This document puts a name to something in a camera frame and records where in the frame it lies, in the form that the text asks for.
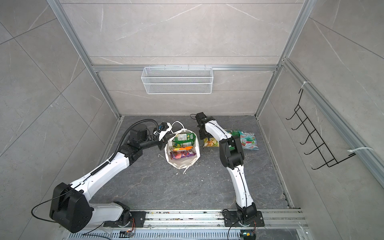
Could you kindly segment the yellow chips snack bag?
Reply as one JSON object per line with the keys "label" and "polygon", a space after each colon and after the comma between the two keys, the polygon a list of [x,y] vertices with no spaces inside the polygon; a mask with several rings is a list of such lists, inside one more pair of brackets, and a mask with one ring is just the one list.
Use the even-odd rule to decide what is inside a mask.
{"label": "yellow chips snack bag", "polygon": [[215,138],[204,138],[204,148],[219,147],[219,142]]}

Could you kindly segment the white floral paper bag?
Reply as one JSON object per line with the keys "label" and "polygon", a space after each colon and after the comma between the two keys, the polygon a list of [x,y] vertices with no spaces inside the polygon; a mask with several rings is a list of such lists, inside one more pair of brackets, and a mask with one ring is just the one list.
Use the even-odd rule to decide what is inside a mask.
{"label": "white floral paper bag", "polygon": [[200,158],[199,140],[194,132],[175,121],[171,125],[171,138],[166,141],[165,158],[178,170],[186,170]]}

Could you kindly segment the green Fox's candy bag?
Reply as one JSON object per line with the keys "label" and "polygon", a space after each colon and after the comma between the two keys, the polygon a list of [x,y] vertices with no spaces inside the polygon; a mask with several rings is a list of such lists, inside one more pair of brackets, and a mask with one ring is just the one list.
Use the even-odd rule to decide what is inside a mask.
{"label": "green Fox's candy bag", "polygon": [[235,149],[239,148],[239,147],[243,147],[242,146],[242,142],[241,142],[241,134],[239,131],[237,130],[225,130],[228,135],[231,135],[230,137],[227,137],[227,142],[228,142],[228,146],[229,146],[229,149],[230,151],[234,151]]}

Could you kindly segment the teal snack packet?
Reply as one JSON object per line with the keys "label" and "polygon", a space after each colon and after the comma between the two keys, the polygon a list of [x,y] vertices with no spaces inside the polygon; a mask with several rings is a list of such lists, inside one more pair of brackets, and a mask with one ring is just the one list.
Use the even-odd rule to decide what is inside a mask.
{"label": "teal snack packet", "polygon": [[258,150],[258,143],[254,133],[239,131],[241,144],[245,150]]}

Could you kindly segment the orange snack packet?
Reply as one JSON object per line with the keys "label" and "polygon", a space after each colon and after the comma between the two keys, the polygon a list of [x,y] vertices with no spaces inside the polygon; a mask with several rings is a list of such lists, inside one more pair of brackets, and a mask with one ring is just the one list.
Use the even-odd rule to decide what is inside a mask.
{"label": "orange snack packet", "polygon": [[193,148],[194,148],[193,146],[180,147],[180,148],[172,148],[172,152],[191,151]]}

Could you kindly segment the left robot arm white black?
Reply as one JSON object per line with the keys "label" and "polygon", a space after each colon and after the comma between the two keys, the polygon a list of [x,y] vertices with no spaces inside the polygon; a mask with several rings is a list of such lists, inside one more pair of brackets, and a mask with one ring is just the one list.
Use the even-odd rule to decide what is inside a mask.
{"label": "left robot arm white black", "polygon": [[123,134],[114,153],[102,164],[71,184],[60,183],[53,192],[50,218],[71,233],[87,226],[110,223],[119,227],[131,224],[130,208],[118,201],[110,204],[91,204],[90,200],[107,182],[136,162],[143,151],[164,149],[173,137],[170,123],[156,124],[150,132],[147,119],[131,125]]}

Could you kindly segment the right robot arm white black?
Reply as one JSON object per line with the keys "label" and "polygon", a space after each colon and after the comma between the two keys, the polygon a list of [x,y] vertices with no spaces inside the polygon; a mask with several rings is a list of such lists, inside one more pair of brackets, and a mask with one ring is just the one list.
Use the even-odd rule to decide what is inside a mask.
{"label": "right robot arm white black", "polygon": [[236,194],[235,223],[245,226],[262,221],[246,181],[245,154],[240,136],[229,133],[218,124],[215,118],[208,117],[203,112],[195,114],[195,120],[198,123],[200,139],[213,137],[219,142],[220,160],[230,174]]}

